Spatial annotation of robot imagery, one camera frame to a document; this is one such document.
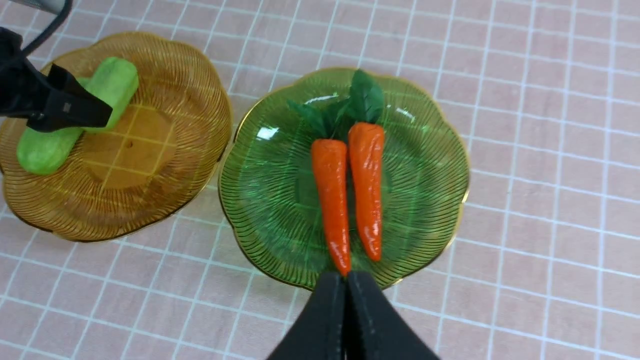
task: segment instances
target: green plate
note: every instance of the green plate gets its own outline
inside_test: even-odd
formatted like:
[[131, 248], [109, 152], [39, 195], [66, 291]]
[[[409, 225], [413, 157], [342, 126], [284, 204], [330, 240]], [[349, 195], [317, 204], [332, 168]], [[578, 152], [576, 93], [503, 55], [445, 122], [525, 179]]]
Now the green plate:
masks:
[[[354, 71], [319, 70], [260, 100], [240, 123], [220, 172], [220, 200], [245, 256], [274, 279], [310, 290], [321, 272], [335, 267], [311, 171], [316, 138], [286, 100], [321, 108], [343, 99]], [[424, 90], [372, 76], [387, 104], [378, 122], [386, 132], [382, 260], [370, 261], [360, 243], [348, 184], [351, 261], [353, 270], [370, 272], [386, 288], [430, 264], [453, 240], [467, 198], [469, 160]]]

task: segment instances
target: yellow glass plate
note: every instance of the yellow glass plate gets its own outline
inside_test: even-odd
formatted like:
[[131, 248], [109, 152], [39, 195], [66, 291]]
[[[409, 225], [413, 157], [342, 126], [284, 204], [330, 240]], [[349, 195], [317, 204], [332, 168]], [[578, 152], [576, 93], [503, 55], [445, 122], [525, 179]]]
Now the yellow glass plate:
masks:
[[[324, 240], [310, 147], [313, 129], [287, 100], [318, 108], [349, 94], [355, 69], [313, 72], [261, 99], [240, 124], [219, 179], [223, 209], [245, 256], [265, 274], [313, 289], [335, 267]], [[385, 95], [382, 259], [372, 262], [355, 224], [348, 177], [351, 262], [386, 288], [451, 243], [469, 186], [469, 161], [437, 103], [407, 80], [374, 76]], [[345, 138], [348, 129], [338, 130]]]
[[18, 164], [25, 120], [6, 119], [0, 127], [7, 205], [26, 223], [69, 240], [117, 238], [178, 211], [209, 182], [231, 137], [224, 86], [190, 45], [127, 32], [54, 63], [90, 78], [110, 56], [136, 66], [138, 91], [112, 131], [84, 133], [55, 173], [36, 176]]

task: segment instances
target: gold plate rim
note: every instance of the gold plate rim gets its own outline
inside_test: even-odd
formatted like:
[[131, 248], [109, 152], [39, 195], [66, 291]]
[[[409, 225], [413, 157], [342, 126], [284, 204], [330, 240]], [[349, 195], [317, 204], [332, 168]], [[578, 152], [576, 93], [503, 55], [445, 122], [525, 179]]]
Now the gold plate rim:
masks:
[[[276, 94], [277, 92], [281, 91], [281, 90], [285, 90], [288, 88], [294, 88], [296, 86], [300, 86], [303, 82], [307, 81], [309, 78], [312, 78], [314, 76], [318, 76], [321, 75], [324, 72], [330, 72], [330, 71], [340, 71], [340, 70], [350, 70], [350, 71], [356, 71], [358, 70], [355, 67], [328, 67], [328, 68], [324, 68], [324, 69], [318, 69], [315, 70], [313, 72], [310, 72], [302, 77], [300, 77], [299, 79], [297, 79], [296, 81], [294, 81], [292, 84], [290, 85], [284, 85], [284, 86], [280, 86], [278, 88], [276, 88], [275, 90], [272, 90], [270, 92], [268, 92], [266, 95], [263, 95], [260, 99], [258, 99], [252, 106], [251, 108], [249, 108], [249, 110], [244, 114], [242, 120], [240, 121], [240, 123], [238, 124], [238, 127], [233, 135], [233, 139], [231, 141], [231, 144], [229, 145], [228, 149], [225, 151], [224, 156], [222, 157], [222, 160], [220, 161], [220, 163], [218, 164], [220, 171], [218, 174], [218, 200], [220, 202], [220, 207], [222, 208], [222, 212], [225, 214], [225, 218], [227, 219], [227, 222], [229, 223], [229, 226], [231, 227], [231, 229], [233, 230], [234, 233], [234, 238], [236, 240], [236, 244], [238, 245], [238, 247], [240, 248], [241, 252], [243, 253], [244, 257], [260, 272], [262, 272], [264, 275], [282, 282], [284, 284], [287, 285], [291, 285], [291, 286], [295, 286], [297, 288], [302, 288], [305, 290], [309, 290], [309, 291], [313, 291], [313, 288], [309, 288], [308, 286], [304, 286], [301, 284], [294, 284], [292, 282], [283, 280], [283, 279], [279, 279], [275, 276], [272, 276], [271, 274], [267, 274], [266, 272], [263, 272], [262, 270], [260, 270], [260, 268], [255, 264], [255, 262], [251, 259], [251, 257], [244, 251], [243, 247], [240, 244], [240, 240], [238, 238], [238, 234], [236, 232], [236, 228], [233, 226], [231, 219], [229, 218], [229, 215], [227, 214], [227, 210], [225, 209], [223, 202], [222, 202], [222, 187], [221, 185], [221, 180], [222, 180], [222, 172], [224, 171], [225, 168], [225, 163], [227, 162], [227, 158], [229, 156], [229, 154], [231, 154], [231, 152], [234, 149], [234, 146], [236, 145], [236, 140], [238, 137], [238, 134], [240, 133], [240, 130], [244, 124], [244, 122], [246, 121], [246, 119], [251, 115], [251, 112], [262, 102], [265, 101], [268, 97], [271, 97], [272, 95]], [[400, 78], [399, 76], [392, 76], [392, 75], [384, 75], [384, 74], [377, 74], [373, 71], [369, 71], [366, 70], [367, 73], [369, 73], [370, 75], [372, 75], [374, 78], [378, 78], [378, 79], [387, 79], [387, 80], [393, 80], [393, 81], [398, 81], [400, 83], [404, 83], [406, 85], [412, 86], [418, 90], [420, 90], [422, 93], [424, 93], [424, 95], [426, 95], [426, 97], [428, 97], [429, 99], [431, 99], [431, 101], [433, 102], [433, 104], [435, 104], [436, 108], [438, 109], [438, 112], [440, 112], [440, 114], [442, 114], [442, 122], [444, 122], [444, 124], [446, 124], [447, 126], [449, 126], [451, 128], [451, 130], [453, 131], [456, 139], [458, 140], [458, 142], [460, 143], [460, 145], [462, 146], [464, 153], [465, 153], [465, 163], [467, 164], [467, 188], [465, 189], [465, 194], [462, 197], [462, 200], [460, 201], [460, 205], [458, 206], [458, 218], [456, 219], [456, 225], [454, 226], [453, 229], [453, 233], [451, 235], [451, 239], [449, 239], [449, 241], [447, 242], [447, 245], [445, 245], [442, 250], [433, 257], [433, 259], [426, 263], [425, 265], [421, 266], [420, 268], [407, 273], [406, 275], [398, 278], [396, 281], [394, 281], [393, 283], [384, 286], [382, 289], [387, 289], [390, 288], [394, 285], [397, 285], [398, 283], [400, 283], [402, 280], [404, 280], [405, 278], [407, 278], [408, 276], [411, 276], [413, 274], [415, 274], [416, 272], [426, 268], [427, 266], [429, 266], [430, 264], [432, 264], [434, 261], [436, 261], [441, 255], [442, 253], [444, 253], [452, 244], [453, 244], [453, 240], [456, 238], [456, 235], [458, 233], [458, 230], [460, 229], [460, 224], [462, 221], [462, 216], [463, 216], [463, 211], [464, 211], [464, 205], [467, 201], [468, 195], [469, 195], [469, 187], [471, 184], [471, 158], [469, 156], [469, 151], [467, 149], [467, 145], [465, 144], [465, 142], [462, 140], [462, 137], [460, 136], [460, 133], [458, 132], [458, 130], [447, 120], [447, 117], [444, 113], [444, 111], [442, 111], [442, 108], [440, 107], [440, 104], [434, 100], [433, 96], [431, 96], [431, 94], [425, 90], [424, 88], [422, 88], [420, 85], [414, 83], [413, 81], [410, 81], [408, 79], [405, 78]]]
[[[145, 36], [145, 37], [154, 38], [155, 40], [158, 40], [158, 41], [161, 41], [161, 42], [165, 42], [165, 43], [168, 43], [168, 44], [174, 44], [174, 45], [175, 45], [175, 44], [177, 44], [177, 45], [181, 45], [181, 46], [184, 46], [184, 47], [188, 47], [188, 48], [190, 48], [190, 49], [194, 50], [194, 51], [195, 51], [195, 52], [194, 52], [195, 54], [198, 54], [198, 55], [199, 55], [200, 57], [202, 57], [203, 59], [206, 59], [206, 60], [207, 60], [207, 62], [209, 63], [209, 67], [210, 67], [210, 69], [213, 71], [213, 73], [215, 74], [215, 76], [216, 76], [218, 79], [220, 79], [220, 75], [218, 74], [218, 71], [216, 70], [216, 67], [214, 66], [213, 62], [211, 62], [211, 60], [210, 60], [208, 57], [206, 57], [206, 55], [205, 55], [205, 54], [203, 54], [203, 53], [202, 53], [202, 51], [201, 51], [201, 50], [199, 50], [197, 47], [195, 47], [195, 46], [193, 46], [193, 45], [191, 45], [191, 44], [188, 44], [188, 43], [186, 43], [186, 42], [182, 42], [182, 41], [178, 41], [178, 40], [170, 40], [170, 39], [167, 39], [167, 38], [161, 37], [161, 36], [159, 36], [159, 35], [157, 35], [157, 34], [150, 33], [150, 32], [147, 32], [147, 31], [123, 31], [123, 32], [121, 32], [121, 33], [115, 33], [115, 34], [109, 35], [109, 36], [107, 36], [107, 37], [104, 37], [104, 38], [102, 38], [102, 39], [100, 39], [100, 40], [96, 41], [95, 43], [93, 43], [93, 44], [91, 44], [91, 45], [89, 45], [89, 46], [81, 47], [81, 48], [79, 48], [79, 49], [75, 49], [75, 50], [69, 51], [69, 52], [67, 52], [67, 53], [61, 54], [61, 55], [57, 56], [55, 59], [53, 59], [53, 60], [51, 60], [50, 62], [48, 62], [48, 63], [46, 63], [45, 65], [43, 65], [43, 67], [42, 67], [42, 68], [43, 68], [43, 69], [45, 69], [46, 67], [48, 67], [48, 66], [50, 66], [52, 63], [54, 63], [54, 62], [58, 61], [58, 60], [59, 60], [60, 58], [62, 58], [62, 57], [66, 57], [66, 56], [70, 56], [70, 55], [78, 54], [78, 53], [81, 53], [81, 52], [83, 52], [83, 51], [86, 51], [87, 49], [90, 49], [90, 48], [92, 48], [92, 47], [94, 47], [94, 46], [97, 46], [97, 45], [99, 45], [99, 44], [102, 44], [102, 43], [104, 43], [104, 42], [107, 42], [107, 41], [114, 41], [114, 40], [117, 40], [118, 38], [121, 38], [121, 37], [128, 37], [128, 36], [136, 36], [136, 37], [138, 37], [138, 36]], [[228, 108], [229, 108], [229, 117], [228, 117], [227, 121], [228, 121], [228, 122], [230, 122], [230, 124], [232, 124], [232, 119], [233, 119], [233, 117], [234, 117], [233, 104], [232, 104], [231, 99], [229, 98], [228, 93], [227, 93], [227, 91], [226, 91], [226, 90], [225, 90], [225, 91], [222, 91], [222, 95], [223, 95], [223, 98], [224, 98], [225, 102], [227, 103]], [[191, 203], [191, 202], [192, 202], [196, 197], [198, 197], [198, 196], [199, 196], [199, 195], [200, 195], [200, 194], [205, 190], [205, 188], [207, 188], [207, 186], [208, 186], [208, 185], [209, 185], [209, 183], [211, 182], [211, 179], [213, 178], [214, 174], [215, 174], [215, 173], [216, 173], [216, 171], [219, 169], [219, 167], [220, 167], [220, 165], [221, 165], [221, 161], [222, 161], [222, 159], [224, 158], [225, 153], [226, 153], [226, 150], [227, 150], [227, 148], [228, 148], [228, 146], [229, 146], [229, 139], [231, 139], [231, 138], [232, 138], [232, 132], [233, 132], [233, 130], [232, 130], [232, 126], [230, 126], [230, 127], [229, 127], [229, 131], [228, 131], [228, 135], [227, 135], [227, 137], [228, 137], [227, 143], [226, 143], [226, 144], [225, 144], [225, 146], [222, 148], [222, 151], [220, 152], [220, 155], [218, 156], [218, 159], [216, 160], [215, 164], [213, 165], [213, 167], [212, 167], [211, 171], [209, 172], [209, 175], [208, 175], [208, 176], [207, 176], [207, 178], [206, 178], [206, 179], [207, 179], [207, 180], [206, 180], [206, 182], [204, 183], [204, 185], [202, 185], [202, 186], [200, 187], [200, 189], [198, 189], [198, 191], [197, 191], [197, 192], [195, 192], [195, 193], [194, 193], [194, 195], [193, 195], [190, 199], [188, 199], [186, 202], [184, 202], [183, 204], [181, 204], [180, 206], [178, 206], [175, 210], [173, 210], [172, 212], [170, 212], [170, 213], [166, 214], [165, 216], [163, 216], [163, 217], [161, 217], [161, 218], [159, 218], [159, 219], [157, 219], [157, 220], [155, 220], [155, 221], [151, 221], [151, 222], [149, 222], [149, 223], [147, 223], [147, 224], [145, 224], [145, 225], [142, 225], [142, 226], [140, 226], [140, 227], [137, 227], [137, 228], [135, 228], [135, 229], [133, 229], [133, 230], [131, 230], [131, 231], [128, 231], [128, 232], [126, 232], [126, 233], [118, 234], [118, 235], [116, 235], [116, 236], [112, 236], [112, 237], [109, 237], [109, 238], [103, 238], [103, 239], [99, 239], [99, 240], [83, 240], [83, 239], [78, 239], [78, 238], [72, 238], [72, 237], [64, 236], [64, 235], [62, 235], [62, 234], [60, 234], [60, 233], [57, 233], [57, 232], [52, 231], [52, 230], [50, 230], [50, 229], [47, 229], [47, 228], [45, 228], [45, 227], [42, 227], [42, 226], [36, 225], [36, 224], [34, 224], [34, 223], [32, 223], [32, 222], [30, 222], [30, 221], [28, 221], [28, 220], [24, 219], [23, 217], [21, 217], [20, 215], [18, 215], [18, 213], [16, 213], [16, 212], [13, 210], [13, 208], [12, 208], [12, 207], [11, 207], [11, 205], [10, 205], [10, 203], [9, 203], [8, 201], [6, 201], [6, 195], [5, 195], [5, 194], [6, 194], [6, 177], [5, 177], [5, 175], [4, 175], [4, 170], [2, 169], [2, 164], [0, 163], [0, 174], [2, 174], [3, 197], [4, 197], [4, 199], [5, 199], [5, 204], [6, 204], [6, 206], [7, 206], [7, 209], [11, 210], [12, 214], [13, 214], [13, 215], [18, 219], [18, 220], [20, 220], [20, 221], [24, 222], [25, 224], [27, 224], [27, 225], [29, 225], [29, 226], [31, 226], [31, 227], [34, 227], [34, 228], [38, 229], [38, 230], [40, 230], [40, 231], [43, 231], [43, 232], [46, 232], [46, 233], [53, 234], [53, 235], [55, 235], [55, 236], [57, 236], [57, 237], [59, 237], [59, 238], [61, 238], [61, 239], [63, 239], [63, 240], [67, 240], [67, 241], [71, 241], [71, 242], [76, 242], [76, 243], [103, 243], [103, 242], [106, 242], [106, 241], [111, 241], [111, 240], [115, 240], [115, 239], [123, 238], [123, 237], [125, 237], [125, 236], [129, 236], [129, 235], [131, 235], [131, 234], [133, 234], [133, 233], [137, 233], [138, 231], [141, 231], [141, 230], [143, 230], [143, 229], [145, 229], [145, 228], [147, 228], [147, 227], [149, 227], [149, 226], [152, 226], [152, 225], [154, 225], [154, 224], [157, 224], [157, 223], [159, 223], [159, 222], [162, 222], [163, 220], [166, 220], [167, 218], [170, 218], [170, 217], [174, 216], [174, 215], [175, 215], [176, 213], [178, 213], [180, 210], [184, 209], [187, 205], [189, 205], [189, 204], [190, 204], [190, 203]]]

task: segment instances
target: green cucumber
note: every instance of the green cucumber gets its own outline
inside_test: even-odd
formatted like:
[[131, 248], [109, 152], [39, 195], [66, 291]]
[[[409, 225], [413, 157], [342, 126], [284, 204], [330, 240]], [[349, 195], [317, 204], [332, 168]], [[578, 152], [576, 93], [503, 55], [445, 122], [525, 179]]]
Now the green cucumber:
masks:
[[84, 130], [89, 133], [112, 130], [136, 93], [138, 83], [138, 70], [127, 60], [111, 57], [100, 63], [89, 83], [83, 86], [93, 96], [106, 102], [113, 111], [107, 126], [85, 127]]
[[39, 133], [26, 128], [16, 149], [18, 162], [32, 174], [49, 175], [59, 169], [84, 130], [98, 133], [113, 129], [138, 89], [138, 71], [127, 60], [104, 60], [90, 79], [79, 78], [87, 91], [112, 107], [104, 128], [70, 127], [52, 133]]

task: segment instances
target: toy carrot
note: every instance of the toy carrot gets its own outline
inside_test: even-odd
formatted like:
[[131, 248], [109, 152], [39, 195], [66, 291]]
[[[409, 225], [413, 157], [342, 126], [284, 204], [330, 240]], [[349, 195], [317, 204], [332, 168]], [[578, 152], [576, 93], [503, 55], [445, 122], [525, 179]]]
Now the toy carrot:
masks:
[[289, 101], [289, 106], [310, 121], [321, 138], [311, 144], [311, 163], [323, 217], [324, 237], [333, 263], [342, 276], [351, 270], [349, 215], [347, 210], [347, 145], [335, 140], [336, 121], [342, 112], [334, 106], [333, 114], [306, 104]]
[[376, 124], [384, 107], [382, 89], [365, 72], [353, 76], [349, 114], [359, 120], [349, 130], [349, 160], [356, 198], [356, 223], [370, 259], [382, 256], [382, 151], [385, 131]]

